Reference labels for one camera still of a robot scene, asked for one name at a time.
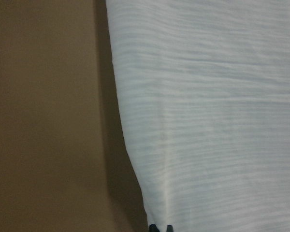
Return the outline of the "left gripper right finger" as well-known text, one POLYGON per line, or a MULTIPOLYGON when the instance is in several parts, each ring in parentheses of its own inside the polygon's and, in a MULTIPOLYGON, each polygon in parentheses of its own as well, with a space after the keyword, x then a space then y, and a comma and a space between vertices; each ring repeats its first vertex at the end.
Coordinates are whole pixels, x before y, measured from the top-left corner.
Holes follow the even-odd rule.
POLYGON ((173 226, 172 225, 167 225, 166 232, 173 232, 173 226))

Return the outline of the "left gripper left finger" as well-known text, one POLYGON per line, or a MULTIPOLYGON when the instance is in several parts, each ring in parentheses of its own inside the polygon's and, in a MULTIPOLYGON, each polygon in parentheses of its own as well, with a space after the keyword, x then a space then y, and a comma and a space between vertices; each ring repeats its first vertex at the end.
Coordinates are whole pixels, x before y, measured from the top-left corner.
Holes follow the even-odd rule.
POLYGON ((149 225, 148 230, 149 230, 149 232, 159 232, 156 224, 149 225))

